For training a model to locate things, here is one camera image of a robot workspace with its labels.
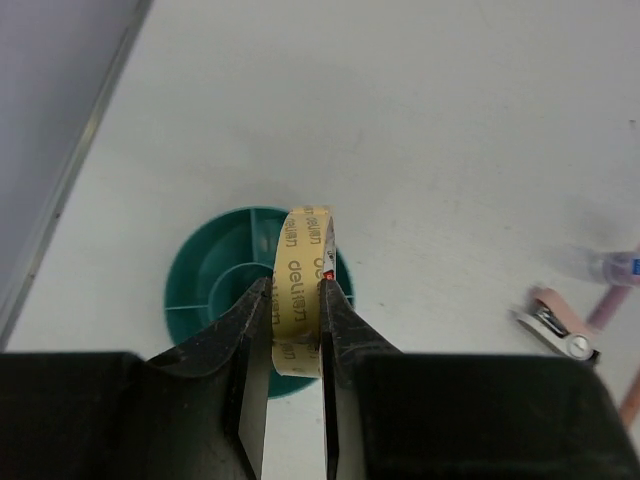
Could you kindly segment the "yellow masking tape roll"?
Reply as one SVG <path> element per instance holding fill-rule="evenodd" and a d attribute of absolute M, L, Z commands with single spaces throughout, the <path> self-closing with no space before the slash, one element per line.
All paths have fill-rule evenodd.
<path fill-rule="evenodd" d="M 272 276 L 272 360 L 279 374 L 320 376 L 320 282 L 335 276 L 331 209 L 292 209 L 280 231 Z"/>

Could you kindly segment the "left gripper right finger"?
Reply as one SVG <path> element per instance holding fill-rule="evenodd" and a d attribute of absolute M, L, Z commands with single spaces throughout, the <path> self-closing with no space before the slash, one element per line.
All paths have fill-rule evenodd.
<path fill-rule="evenodd" d="M 320 284 L 330 479 L 635 479 L 604 385 L 558 356 L 404 353 Z"/>

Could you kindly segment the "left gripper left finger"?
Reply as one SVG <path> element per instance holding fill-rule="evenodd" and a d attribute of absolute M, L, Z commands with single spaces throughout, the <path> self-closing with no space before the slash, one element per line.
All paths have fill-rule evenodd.
<path fill-rule="evenodd" d="M 271 283 L 144 360 L 129 352 L 5 353 L 5 479 L 257 479 L 270 377 Z"/>

